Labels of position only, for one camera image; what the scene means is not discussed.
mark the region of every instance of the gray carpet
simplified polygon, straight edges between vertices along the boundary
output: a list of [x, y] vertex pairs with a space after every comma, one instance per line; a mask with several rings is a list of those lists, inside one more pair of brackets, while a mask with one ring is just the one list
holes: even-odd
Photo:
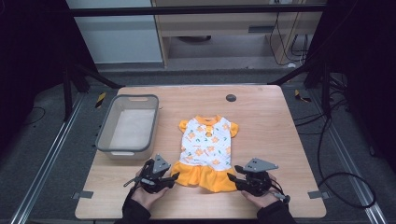
[[[230, 83], [266, 83], [287, 74], [287, 70], [217, 70], [217, 71], [173, 71], [173, 72], [137, 72], [133, 75], [107, 74], [106, 77], [120, 84], [133, 85], [182, 85], [182, 84], [230, 84]], [[95, 153], [94, 142], [99, 131], [99, 126], [105, 117], [110, 100], [116, 95], [117, 90], [111, 90], [93, 79], [89, 78], [92, 87], [90, 92], [84, 94], [84, 101], [73, 124], [67, 139], [64, 142], [49, 178], [42, 189], [30, 219], [78, 221], [74, 215], [77, 206], [76, 200], [71, 196], [75, 191], [81, 191], [90, 170]], [[292, 86], [298, 83], [298, 78], [291, 82]], [[94, 108], [98, 95], [105, 91], [106, 99], [101, 108]], [[294, 88], [283, 88], [290, 112], [294, 119], [303, 118], [318, 113], [313, 103], [295, 99]], [[342, 95], [334, 95], [334, 102]], [[7, 223], [16, 211], [18, 205], [29, 189], [41, 162], [45, 159], [52, 141], [55, 139], [64, 118], [64, 101], [62, 86], [41, 92], [35, 99], [35, 106], [45, 109], [45, 115], [40, 108], [32, 111], [27, 122], [38, 119], [37, 122], [24, 126], [19, 135], [15, 137], [10, 147], [12, 153], [1, 163], [0, 169], [0, 220]], [[371, 157], [367, 143], [355, 123], [352, 115], [345, 110], [346, 105], [338, 107], [332, 112], [332, 124], [343, 137], [348, 152], [361, 170], [363, 177], [373, 186], [377, 195], [377, 202], [389, 223], [396, 223], [396, 202], [392, 197], [392, 190], [396, 189], [396, 175], [389, 169], [387, 163], [376, 157]], [[309, 119], [296, 120], [301, 123]], [[323, 126], [323, 120], [298, 127], [304, 150], [313, 170], [317, 182], [318, 174], [318, 134]], [[332, 140], [327, 133], [320, 151], [321, 166], [325, 175], [333, 172], [344, 171], [342, 163], [334, 150]], [[348, 177], [336, 177], [329, 184], [342, 196], [353, 203], [359, 200], [350, 184]], [[364, 210], [352, 208], [335, 197], [324, 201], [327, 208], [326, 217], [320, 220], [299, 219], [299, 223], [371, 223]], [[206, 221], [209, 223], [222, 223], [223, 221]]]

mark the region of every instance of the orange sleeve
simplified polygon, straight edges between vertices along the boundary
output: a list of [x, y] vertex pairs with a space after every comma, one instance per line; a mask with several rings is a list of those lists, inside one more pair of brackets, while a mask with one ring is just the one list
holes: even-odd
[[231, 129], [230, 129], [231, 137], [235, 137], [238, 131], [239, 131], [239, 126], [231, 122]]
[[183, 119], [183, 120], [178, 124], [178, 128], [179, 128], [183, 133], [186, 132], [187, 123], [188, 123], [188, 122], [189, 122], [188, 120]]

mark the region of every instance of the human hand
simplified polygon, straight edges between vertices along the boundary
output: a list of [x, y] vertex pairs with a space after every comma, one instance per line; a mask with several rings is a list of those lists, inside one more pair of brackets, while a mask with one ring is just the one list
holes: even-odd
[[165, 195], [166, 191], [168, 191], [169, 188], [166, 187], [157, 193], [148, 193], [145, 191], [141, 186], [138, 186], [138, 188], [134, 191], [134, 194], [131, 196], [131, 199], [136, 201], [137, 203], [140, 203], [143, 207], [145, 207], [147, 210], [150, 210], [151, 206], [159, 200], [163, 195]]
[[[276, 178], [273, 175], [271, 174], [268, 175], [272, 180], [276, 181]], [[277, 193], [277, 191], [274, 188], [270, 188], [268, 191], [269, 191], [268, 193], [263, 194], [260, 197], [256, 197], [245, 190], [242, 190], [241, 193], [245, 198], [247, 198], [249, 201], [254, 203], [254, 205], [256, 205], [258, 208], [262, 208], [270, 205], [271, 203], [275, 203], [279, 201], [279, 199], [273, 194], [273, 193]]]

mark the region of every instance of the floor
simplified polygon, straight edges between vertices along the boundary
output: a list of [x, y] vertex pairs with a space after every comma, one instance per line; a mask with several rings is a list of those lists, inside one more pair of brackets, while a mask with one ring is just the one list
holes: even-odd
[[[303, 49], [304, 39], [300, 36], [293, 47], [295, 52]], [[166, 67], [136, 68], [130, 72], [112, 73], [102, 71], [103, 75], [115, 81], [125, 81], [130, 85], [148, 85], [152, 83], [172, 85], [190, 83], [266, 83], [284, 76], [304, 61], [302, 57], [290, 52], [293, 62], [279, 65], [268, 46], [268, 38], [263, 35], [252, 36], [212, 36], [208, 41], [201, 37], [173, 38], [169, 52], [169, 64]], [[172, 74], [157, 76], [157, 73]], [[333, 74], [340, 80], [342, 75]], [[315, 116], [320, 111], [320, 93], [318, 89], [305, 90], [302, 86], [304, 74], [282, 86], [296, 124], [306, 121], [307, 116]], [[73, 192], [82, 190], [94, 155], [94, 141], [100, 129], [101, 120], [106, 113], [106, 104], [96, 109], [98, 94], [106, 91], [108, 98], [116, 91], [109, 90], [95, 80], [89, 80], [92, 88], [88, 94], [77, 94], [73, 99], [80, 102], [79, 114], [71, 127], [64, 127], [62, 86], [43, 91], [36, 97], [35, 109], [26, 120], [26, 126], [13, 140], [14, 153], [2, 163], [0, 170], [0, 223], [8, 223], [24, 209], [27, 222], [31, 223], [92, 223], [80, 221], [74, 217], [77, 201], [72, 200]], [[296, 100], [294, 91], [299, 89], [305, 100]], [[356, 209], [342, 203], [331, 194], [325, 200], [328, 215], [321, 220], [299, 219], [299, 223], [396, 223], [396, 199], [391, 197], [396, 189], [396, 176], [382, 158], [370, 156], [367, 143], [362, 138], [359, 126], [353, 116], [347, 112], [342, 102], [342, 94], [332, 96], [334, 104], [332, 124], [322, 141], [321, 158], [325, 174], [347, 171], [364, 176], [375, 189], [377, 204], [369, 209]], [[304, 150], [317, 181], [317, 155], [320, 130], [324, 119], [317, 119], [309, 125], [297, 127]], [[64, 130], [66, 139], [58, 139], [59, 130]], [[43, 161], [48, 167], [43, 171]], [[35, 175], [45, 174], [42, 180]], [[369, 203], [371, 199], [367, 186], [350, 177], [337, 177], [329, 182], [336, 192], [357, 204]], [[329, 190], [322, 186], [323, 192]], [[31, 200], [33, 204], [23, 203]]]

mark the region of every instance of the desk panel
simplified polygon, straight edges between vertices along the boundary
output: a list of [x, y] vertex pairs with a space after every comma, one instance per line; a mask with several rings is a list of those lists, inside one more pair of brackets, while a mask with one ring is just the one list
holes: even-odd
[[[119, 94], [155, 94], [160, 99], [158, 128], [153, 157], [159, 153], [173, 164], [180, 155], [182, 119], [196, 115], [222, 115], [239, 125], [232, 140], [232, 164], [245, 165], [260, 158], [279, 166], [270, 171], [291, 197], [294, 217], [323, 217], [321, 199], [309, 199], [318, 190], [303, 146], [295, 129], [282, 90], [278, 86], [165, 86], [120, 89]], [[235, 102], [226, 95], [234, 94]], [[120, 218], [129, 191], [123, 184], [134, 177], [145, 161], [116, 161], [97, 151], [76, 216], [81, 219]], [[257, 208], [239, 191], [211, 193], [199, 187], [175, 184], [151, 210], [153, 219], [170, 218], [256, 218]]]

